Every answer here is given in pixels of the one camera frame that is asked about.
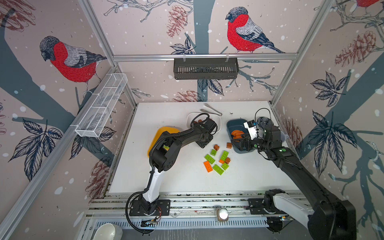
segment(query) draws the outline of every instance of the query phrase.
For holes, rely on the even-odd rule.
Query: red bird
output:
[[[244,7],[232,8],[227,17],[228,20],[228,41],[240,51],[269,48],[278,53],[283,53],[265,36],[263,30],[257,26],[248,16]]]
[[[48,36],[41,41],[40,51],[44,61],[49,59],[68,80],[87,83],[87,90],[83,92],[83,97],[86,93],[92,93],[88,90],[88,80],[96,74],[98,64],[107,59],[84,48],[72,47],[60,42],[53,36]]]

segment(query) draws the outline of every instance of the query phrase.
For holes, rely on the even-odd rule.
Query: green lego brick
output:
[[[215,160],[209,156],[208,154],[204,157],[210,164],[213,164],[215,162]]]
[[[224,170],[227,170],[229,168],[229,165],[226,164],[226,163],[223,163],[223,165],[221,165],[221,167],[224,169]]]
[[[221,155],[221,160],[223,160],[223,161],[225,161],[226,159],[227,159],[227,157],[228,157],[228,152],[227,151],[224,151],[223,152],[223,155]]]
[[[222,175],[223,174],[223,172],[224,172],[224,170],[223,169],[221,169],[221,167],[219,167],[218,165],[214,165],[213,167],[213,170],[215,170],[218,174],[220,174],[220,175]]]

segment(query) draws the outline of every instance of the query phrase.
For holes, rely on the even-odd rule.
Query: white table surface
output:
[[[163,126],[187,130],[188,114],[199,112],[201,108],[209,110],[203,104],[202,102],[139,103],[109,192],[132,193],[143,190],[147,186],[151,169],[147,151],[157,130]],[[250,121],[258,109],[270,109],[268,102],[209,102],[209,104],[223,113],[221,130],[204,149],[194,142],[181,148],[175,164],[165,173],[160,187],[161,193],[235,193],[275,188],[298,190],[281,169],[273,162],[263,159],[257,151],[238,154],[233,148],[226,148],[226,143],[230,142],[227,122],[237,118]],[[260,116],[269,117],[269,113],[263,109],[258,112],[257,118]],[[277,125],[273,114],[272,120]],[[231,159],[229,168],[222,175],[215,171],[208,173],[203,164],[206,161],[204,156],[211,152],[215,144],[220,146],[214,157],[217,165],[221,166],[218,161],[224,150],[229,152],[228,157]]]

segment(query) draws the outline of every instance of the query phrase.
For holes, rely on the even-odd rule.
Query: tongs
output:
[[[223,114],[219,111],[217,111],[216,109],[214,109],[213,107],[211,107],[208,103],[204,103],[204,106],[206,106],[207,108],[210,108],[212,110],[214,110],[215,112],[217,113],[212,113],[212,112],[209,112],[205,109],[200,109],[200,111],[202,111],[203,113],[209,113],[209,114],[216,114],[216,115],[219,115],[219,116],[223,116]]]

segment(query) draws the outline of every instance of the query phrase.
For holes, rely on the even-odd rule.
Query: white bowl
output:
[[[190,113],[187,117],[187,128],[191,128],[191,122],[192,120],[197,116],[199,115],[200,113],[196,112],[196,113]],[[201,120],[205,120],[207,118],[206,115],[201,115],[200,117],[196,118],[195,121],[199,121],[199,119]],[[220,131],[221,129],[221,117],[219,115],[216,115],[216,114],[209,114],[209,118],[212,119],[213,121],[215,121],[215,123],[217,124],[217,131]]]

